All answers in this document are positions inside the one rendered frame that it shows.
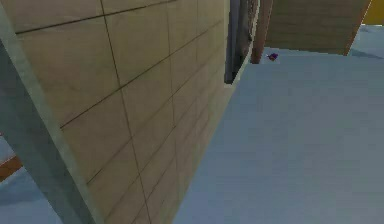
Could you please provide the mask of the brown wooden door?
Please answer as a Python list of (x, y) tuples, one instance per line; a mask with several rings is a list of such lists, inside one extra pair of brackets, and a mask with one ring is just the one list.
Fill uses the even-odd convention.
[(346, 56), (372, 0), (259, 0), (250, 62), (265, 47)]

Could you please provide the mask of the tan wooden cupboard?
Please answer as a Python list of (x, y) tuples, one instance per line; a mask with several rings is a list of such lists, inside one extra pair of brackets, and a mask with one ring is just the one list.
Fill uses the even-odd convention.
[(228, 100), (229, 0), (0, 0), (104, 224), (172, 224)]

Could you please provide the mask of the dark grey tall panel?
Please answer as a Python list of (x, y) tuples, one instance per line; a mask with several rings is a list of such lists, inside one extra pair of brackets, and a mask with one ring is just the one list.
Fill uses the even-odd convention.
[(224, 82), (232, 84), (248, 55), (258, 0), (230, 0)]

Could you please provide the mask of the yellow cupboard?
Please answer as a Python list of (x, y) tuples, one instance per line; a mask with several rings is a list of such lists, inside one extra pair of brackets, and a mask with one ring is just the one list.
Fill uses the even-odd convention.
[(384, 0), (371, 0), (363, 23), (365, 25), (384, 25)]

